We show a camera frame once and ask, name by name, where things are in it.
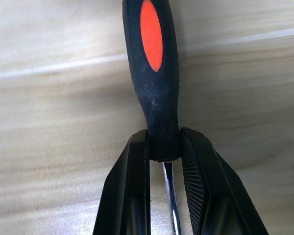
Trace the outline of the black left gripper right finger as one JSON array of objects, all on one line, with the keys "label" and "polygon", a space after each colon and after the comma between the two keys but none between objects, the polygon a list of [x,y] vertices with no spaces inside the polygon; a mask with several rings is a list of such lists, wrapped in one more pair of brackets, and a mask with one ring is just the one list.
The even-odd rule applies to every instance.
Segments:
[{"label": "black left gripper right finger", "polygon": [[269,235],[238,174],[202,133],[182,128],[193,235]]}]

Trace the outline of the black and orange screwdriver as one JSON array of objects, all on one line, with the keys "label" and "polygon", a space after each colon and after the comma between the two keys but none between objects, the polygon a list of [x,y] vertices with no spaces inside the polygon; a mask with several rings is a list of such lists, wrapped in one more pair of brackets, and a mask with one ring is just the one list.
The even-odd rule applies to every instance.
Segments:
[{"label": "black and orange screwdriver", "polygon": [[149,155],[163,166],[172,235],[181,235],[173,161],[182,154],[178,125],[179,62],[169,0],[122,0],[127,56],[142,107]]}]

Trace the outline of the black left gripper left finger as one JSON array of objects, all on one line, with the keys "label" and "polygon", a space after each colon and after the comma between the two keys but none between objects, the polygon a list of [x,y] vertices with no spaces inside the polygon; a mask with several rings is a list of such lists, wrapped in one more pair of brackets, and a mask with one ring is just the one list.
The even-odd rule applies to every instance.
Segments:
[{"label": "black left gripper left finger", "polygon": [[129,138],[106,177],[93,235],[151,235],[146,130]]}]

